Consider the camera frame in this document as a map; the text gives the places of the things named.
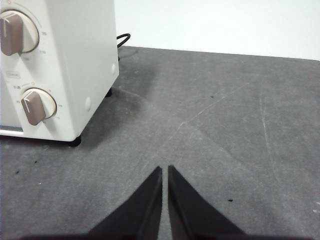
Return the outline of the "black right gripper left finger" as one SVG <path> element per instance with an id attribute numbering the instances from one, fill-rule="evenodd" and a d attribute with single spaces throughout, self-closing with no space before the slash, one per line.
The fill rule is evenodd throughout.
<path id="1" fill-rule="evenodd" d="M 89 231 L 92 237 L 157 237 L 163 204 L 163 171 L 159 166 L 135 192 Z"/>

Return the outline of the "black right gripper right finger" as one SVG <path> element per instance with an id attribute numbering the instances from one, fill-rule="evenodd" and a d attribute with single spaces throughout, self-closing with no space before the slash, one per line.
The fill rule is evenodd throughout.
<path id="1" fill-rule="evenodd" d="M 174 165 L 168 167 L 168 213 L 174 237 L 245 236 L 210 205 Z"/>

